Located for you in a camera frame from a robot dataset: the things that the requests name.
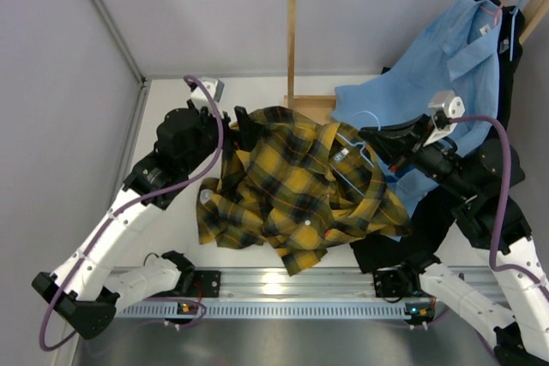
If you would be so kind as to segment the yellow black plaid shirt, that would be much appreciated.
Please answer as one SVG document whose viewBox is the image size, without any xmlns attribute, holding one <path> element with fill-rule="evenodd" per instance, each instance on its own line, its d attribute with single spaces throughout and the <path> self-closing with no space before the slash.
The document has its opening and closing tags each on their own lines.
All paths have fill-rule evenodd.
<svg viewBox="0 0 549 366">
<path fill-rule="evenodd" d="M 196 201 L 200 243 L 226 249 L 268 245 L 289 275 L 315 266 L 332 247 L 370 234 L 405 237 L 411 219 L 390 189 L 359 196 L 329 165 L 338 123 L 319 124 L 282 106 L 250 114 L 263 127 L 251 152 L 224 154 L 220 176 Z"/>
</svg>

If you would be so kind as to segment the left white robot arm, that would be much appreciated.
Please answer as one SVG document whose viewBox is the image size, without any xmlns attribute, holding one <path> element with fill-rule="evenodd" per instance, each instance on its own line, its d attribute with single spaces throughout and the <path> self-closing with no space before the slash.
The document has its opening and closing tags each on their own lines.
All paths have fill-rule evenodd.
<svg viewBox="0 0 549 366">
<path fill-rule="evenodd" d="M 81 246 L 53 272 L 36 275 L 32 287 L 81 338 L 99 336 L 115 315 L 158 294 L 191 292 L 195 267 L 168 251 L 142 267 L 116 275 L 122 253 L 195 180 L 191 173 L 207 158 L 235 150 L 251 151 L 263 131 L 238 106 L 236 128 L 226 113 L 189 103 L 168 112 L 156 129 L 151 153 L 138 161 L 105 216 Z"/>
</svg>

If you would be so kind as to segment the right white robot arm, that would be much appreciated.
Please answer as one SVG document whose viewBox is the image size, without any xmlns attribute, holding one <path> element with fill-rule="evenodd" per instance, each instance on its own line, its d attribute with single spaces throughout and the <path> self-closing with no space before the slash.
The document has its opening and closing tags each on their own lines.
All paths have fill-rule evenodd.
<svg viewBox="0 0 549 366">
<path fill-rule="evenodd" d="M 423 115 L 408 123 L 364 127 L 359 136 L 394 171 L 411 165 L 446 189 L 458 204 L 455 222 L 486 260 L 506 306 L 493 302 L 422 248 L 395 265 L 374 269 L 378 297 L 430 295 L 466 321 L 491 347 L 501 365 L 548 363 L 548 277 L 538 259 L 532 230 L 509 196 L 524 178 L 503 125 L 477 116 L 498 133 L 465 157 L 445 147 L 437 132 L 468 117 Z"/>
</svg>

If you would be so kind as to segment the light blue wire hanger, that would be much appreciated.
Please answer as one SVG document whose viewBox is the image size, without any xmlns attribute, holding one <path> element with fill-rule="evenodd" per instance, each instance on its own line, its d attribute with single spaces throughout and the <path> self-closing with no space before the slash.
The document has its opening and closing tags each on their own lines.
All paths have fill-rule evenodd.
<svg viewBox="0 0 549 366">
<path fill-rule="evenodd" d="M 332 172 L 359 196 L 373 198 L 387 189 L 387 183 L 370 145 L 348 123 L 338 123 L 330 154 Z"/>
</svg>

